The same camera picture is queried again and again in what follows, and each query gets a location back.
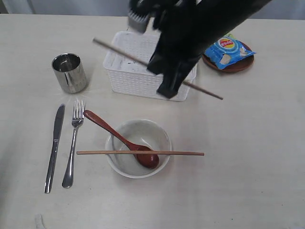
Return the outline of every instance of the fork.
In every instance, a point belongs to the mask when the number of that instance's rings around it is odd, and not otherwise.
[[[74,101],[74,108],[73,108],[73,118],[72,118],[72,126],[73,129],[73,138],[70,150],[70,156],[65,172],[65,176],[63,177],[62,186],[65,188],[69,188],[73,184],[73,167],[74,167],[74,155],[75,155],[75,145],[76,145],[76,136],[78,128],[84,122],[84,110],[85,106],[81,101],[75,100]]]

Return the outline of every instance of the blue snack bag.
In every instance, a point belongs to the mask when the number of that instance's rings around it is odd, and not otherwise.
[[[204,54],[219,69],[224,69],[248,56],[254,55],[255,52],[247,50],[240,41],[232,36],[224,36],[207,48]]]

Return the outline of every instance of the butter knife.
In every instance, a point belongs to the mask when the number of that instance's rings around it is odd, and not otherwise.
[[[61,127],[62,127],[64,112],[65,112],[65,104],[62,104],[58,108],[55,116],[54,130],[53,130],[53,145],[52,145],[52,151],[49,161],[46,183],[44,185],[44,193],[50,193],[52,188],[57,149],[59,144],[59,138],[61,136]]]

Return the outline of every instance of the lay's logo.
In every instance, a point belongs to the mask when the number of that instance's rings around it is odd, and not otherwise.
[[[221,39],[219,40],[219,44],[220,44],[222,47],[226,48],[226,49],[231,49],[231,48],[234,47],[233,41],[231,41],[231,40],[228,39],[228,38],[221,38]]]

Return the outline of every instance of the red wooden spoon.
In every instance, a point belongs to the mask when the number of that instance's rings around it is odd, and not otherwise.
[[[111,126],[109,126],[104,120],[102,120],[100,117],[98,117],[95,113],[89,110],[84,111],[84,115],[86,118],[88,118],[90,121],[94,122],[95,124],[99,125],[100,127],[107,130],[112,135],[116,136],[119,140],[121,140],[130,150],[141,150],[141,151],[152,151],[147,146],[137,145],[130,141],[128,141],[126,138],[124,138],[122,135],[120,135],[118,132],[116,132]],[[159,157],[158,155],[153,154],[135,154],[135,158],[138,160],[138,162],[146,167],[146,168],[156,168],[159,164]]]

